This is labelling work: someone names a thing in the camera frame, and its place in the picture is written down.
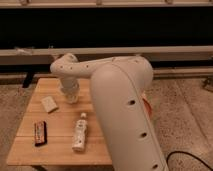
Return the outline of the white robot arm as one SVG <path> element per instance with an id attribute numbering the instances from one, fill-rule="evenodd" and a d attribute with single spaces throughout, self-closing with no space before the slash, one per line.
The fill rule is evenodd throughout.
<path id="1" fill-rule="evenodd" d="M 169 171 L 142 93 L 153 69 L 142 56 L 79 62 L 65 55 L 50 66 L 59 79 L 88 78 L 90 96 L 115 171 Z"/>

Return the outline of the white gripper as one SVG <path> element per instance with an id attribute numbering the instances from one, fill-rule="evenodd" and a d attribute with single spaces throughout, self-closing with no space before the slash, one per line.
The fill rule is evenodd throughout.
<path id="1" fill-rule="evenodd" d="M 70 97 L 73 97 L 72 103 L 78 102 L 79 83 L 76 78 L 74 77 L 61 78 L 60 90 L 64 95 L 66 95 L 65 99 L 68 103 L 71 103 Z"/>

